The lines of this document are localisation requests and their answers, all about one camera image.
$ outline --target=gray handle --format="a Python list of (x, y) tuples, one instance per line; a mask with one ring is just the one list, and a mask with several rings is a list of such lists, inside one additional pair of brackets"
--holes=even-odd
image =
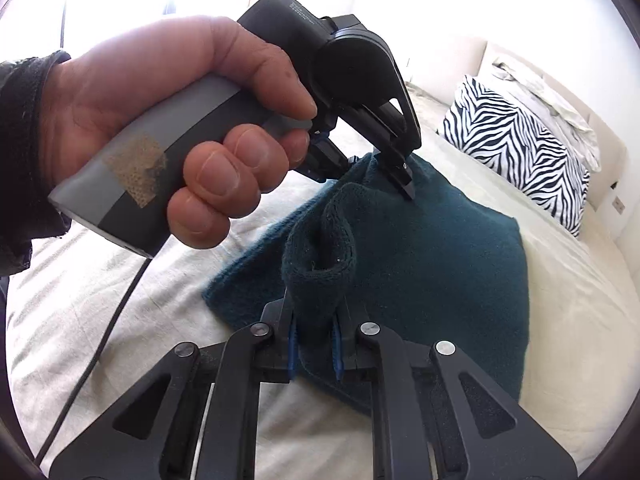
[(168, 238), (166, 206), (184, 186), (187, 153), (204, 140), (222, 141), (243, 123), (259, 124), (276, 138), (311, 126), (267, 110), (251, 92), (209, 74), (127, 125), (49, 201), (105, 238), (152, 257)]

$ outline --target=black cable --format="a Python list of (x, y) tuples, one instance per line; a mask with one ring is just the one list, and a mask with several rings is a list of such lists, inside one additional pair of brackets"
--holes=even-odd
[(66, 0), (62, 7), (62, 22), (60, 23), (60, 48), (65, 47), (65, 22), (66, 22)]
[(113, 313), (113, 316), (111, 316), (111, 320), (109, 321), (109, 324), (107, 325), (107, 328), (104, 331), (104, 334), (102, 334), (102, 339), (100, 339), (100, 342), (98, 343), (98, 348), (95, 349), (93, 357), (91, 357), (89, 364), (84, 369), (84, 372), (82, 372), (82, 375), (78, 379), (76, 386), (74, 386), (74, 389), (71, 390), (71, 393), (66, 399), (65, 405), (62, 407), (62, 410), (60, 411), (60, 414), (56, 419), (56, 423), (53, 425), (53, 428), (51, 428), (51, 431), (49, 431), (49, 434), (47, 435), (47, 438), (45, 439), (44, 444), (42, 444), (40, 451), (36, 455), (36, 458), (34, 460), (35, 465), (40, 466), (40, 464), (42, 463), (42, 459), (44, 459), (44, 456), (47, 454), (47, 451), (49, 451), (51, 444), (53, 444), (53, 441), (56, 435), (58, 434), (58, 431), (60, 430), (62, 423), (65, 421), (66, 414), (71, 409), (71, 406), (76, 400), (78, 393), (82, 389), (82, 386), (84, 386), (84, 383), (86, 382), (86, 380), (89, 378), (89, 375), (91, 374), (91, 372), (94, 370), (95, 365), (98, 362), (98, 359), (100, 358), (100, 354), (102, 354), (104, 347), (107, 345), (107, 340), (109, 339), (109, 336), (113, 331), (113, 327), (115, 326), (116, 321), (120, 317), (120, 313), (122, 312), (122, 309), (127, 304), (127, 301), (129, 301), (129, 297), (133, 293), (133, 290), (136, 288), (136, 285), (140, 281), (140, 278), (142, 278), (142, 275), (145, 273), (145, 270), (150, 263), (151, 263), (151, 258), (147, 258), (145, 262), (138, 269), (138, 273), (135, 275), (133, 280), (131, 280), (131, 283), (129, 284), (129, 288), (124, 293), (124, 296), (120, 300), (120, 304), (118, 305), (115, 312)]

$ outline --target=teal towel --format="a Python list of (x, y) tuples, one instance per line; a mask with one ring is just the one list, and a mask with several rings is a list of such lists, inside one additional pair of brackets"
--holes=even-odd
[(529, 338), (518, 224), (469, 200), (418, 156), (409, 165), (413, 201), (368, 155), (217, 275), (204, 298), (238, 329), (286, 286), (302, 371), (363, 410), (366, 387), (337, 383), (330, 361), (326, 334), (343, 296), (406, 340), (454, 342), (517, 399)]

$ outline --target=fingernail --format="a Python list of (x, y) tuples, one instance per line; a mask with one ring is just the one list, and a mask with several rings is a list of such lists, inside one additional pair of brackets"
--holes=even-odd
[(234, 155), (249, 168), (260, 168), (269, 155), (269, 145), (260, 130), (249, 128), (238, 139)]
[(211, 229), (211, 212), (200, 200), (190, 196), (182, 206), (182, 219), (179, 223), (193, 234), (205, 233)]
[(296, 136), (293, 142), (293, 149), (294, 149), (294, 152), (299, 153), (300, 156), (297, 159), (292, 160), (291, 163), (298, 164), (302, 162), (302, 160), (304, 160), (304, 158), (306, 157), (306, 150), (308, 150), (308, 147), (309, 147), (308, 135)]
[(225, 196), (238, 186), (240, 175), (223, 153), (213, 152), (200, 168), (196, 180), (211, 194)]
[(298, 79), (298, 84), (300, 85), (300, 88), (302, 88), (302, 92), (306, 97), (305, 100), (307, 101), (307, 106), (309, 110), (309, 119), (312, 119), (318, 114), (318, 106), (316, 105), (316, 102), (314, 101), (314, 99), (311, 97), (309, 90), (306, 89), (306, 87), (302, 84), (302, 81), (300, 81), (300, 79)]

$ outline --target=wall outlet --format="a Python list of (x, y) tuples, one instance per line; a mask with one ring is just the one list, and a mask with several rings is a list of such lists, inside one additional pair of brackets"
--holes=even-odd
[(620, 200), (619, 197), (615, 197), (612, 204), (613, 209), (615, 209), (619, 215), (622, 215), (622, 212), (625, 210), (625, 205), (622, 203), (622, 200)]

